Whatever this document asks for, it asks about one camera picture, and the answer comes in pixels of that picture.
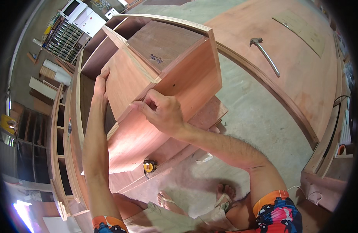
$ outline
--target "finger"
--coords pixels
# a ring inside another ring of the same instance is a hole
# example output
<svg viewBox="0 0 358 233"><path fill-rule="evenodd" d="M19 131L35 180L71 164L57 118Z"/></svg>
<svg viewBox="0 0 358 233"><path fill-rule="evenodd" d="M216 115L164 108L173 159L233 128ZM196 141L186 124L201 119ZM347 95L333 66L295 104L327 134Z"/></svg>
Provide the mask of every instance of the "finger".
<svg viewBox="0 0 358 233"><path fill-rule="evenodd" d="M144 103L146 103L147 105L151 105L151 103L154 103L154 105L159 107L166 99L167 97L163 94L159 93L156 90L150 89L144 98Z"/></svg>
<svg viewBox="0 0 358 233"><path fill-rule="evenodd" d="M156 113L143 101L134 101L130 104L130 107L137 109L143 113L147 118L154 118Z"/></svg>
<svg viewBox="0 0 358 233"><path fill-rule="evenodd" d="M104 72L102 72L101 74L99 74L96 78L102 78L102 79L107 79L108 75L110 73L110 68L109 66L104 70Z"/></svg>

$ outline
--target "plywood box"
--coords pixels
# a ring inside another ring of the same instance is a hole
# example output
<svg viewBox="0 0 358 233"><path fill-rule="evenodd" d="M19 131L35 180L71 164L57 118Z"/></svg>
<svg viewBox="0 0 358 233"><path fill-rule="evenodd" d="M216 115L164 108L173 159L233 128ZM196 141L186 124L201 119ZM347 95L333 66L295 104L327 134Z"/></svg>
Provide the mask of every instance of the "plywood box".
<svg viewBox="0 0 358 233"><path fill-rule="evenodd" d="M74 73L79 114L76 119L72 117L72 124L75 120L78 123L81 147L89 114L85 100L92 97L96 76L107 67L111 69L106 86L110 104L106 124L112 125L106 127L109 173L134 170L169 139L143 114L130 108L131 102L143 100L148 90L155 89L176 96L188 121L222 88L212 30L167 19L114 16L79 56L80 65Z"/></svg>

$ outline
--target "concrete floor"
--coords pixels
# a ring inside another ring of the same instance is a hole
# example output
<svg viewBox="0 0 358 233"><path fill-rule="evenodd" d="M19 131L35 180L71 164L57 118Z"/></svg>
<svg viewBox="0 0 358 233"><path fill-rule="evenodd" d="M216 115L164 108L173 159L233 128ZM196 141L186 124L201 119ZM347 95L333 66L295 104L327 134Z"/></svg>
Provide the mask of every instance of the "concrete floor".
<svg viewBox="0 0 358 233"><path fill-rule="evenodd" d="M170 16L204 24L243 2L230 0L225 4L218 0L196 0L178 6L168 5L167 0L146 0L128 13ZM225 134L255 145L276 166L288 188L300 185L301 170L312 155L301 129L275 97L249 73L221 54L219 60L223 88L216 96L229 109L222 121ZM188 157L147 185L140 185L125 194L157 203L157 193L164 189L191 217L196 217L214 206L215 187L219 182L236 187L237 198L250 191L247 172L216 157L197 164L195 160L203 154L197 151L195 156ZM296 192L295 188L289 191L293 200L296 200Z"/></svg>

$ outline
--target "electrical cable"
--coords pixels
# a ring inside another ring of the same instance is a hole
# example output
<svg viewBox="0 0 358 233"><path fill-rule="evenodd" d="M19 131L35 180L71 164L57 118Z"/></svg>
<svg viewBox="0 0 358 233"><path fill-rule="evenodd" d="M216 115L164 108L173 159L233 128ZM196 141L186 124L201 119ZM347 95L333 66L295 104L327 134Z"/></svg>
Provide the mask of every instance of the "electrical cable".
<svg viewBox="0 0 358 233"><path fill-rule="evenodd" d="M297 185L290 187L289 189L287 189L287 191L289 191L290 189L293 189L293 188L299 188L307 200L308 200L308 198L309 198L312 194L314 194L314 193L319 193L318 191L315 191L315 192L310 193L310 194L306 197L305 192L303 192L302 188L299 187L299 186L297 186ZM316 205L318 205L319 201L321 201L321 199L323 198L323 195L322 195L321 193L319 193L319 194L320 194L320 199L316 201L316 203L315 203Z"/></svg>
<svg viewBox="0 0 358 233"><path fill-rule="evenodd" d="M337 98L335 99L335 101L333 102L333 108L334 108L335 106L339 105L339 104L342 102L342 100L341 100L340 103L335 104L335 102L336 102L339 98L341 98L341 97L351 98L351 97L348 96L348 95L342 95L342 96L337 97Z"/></svg>

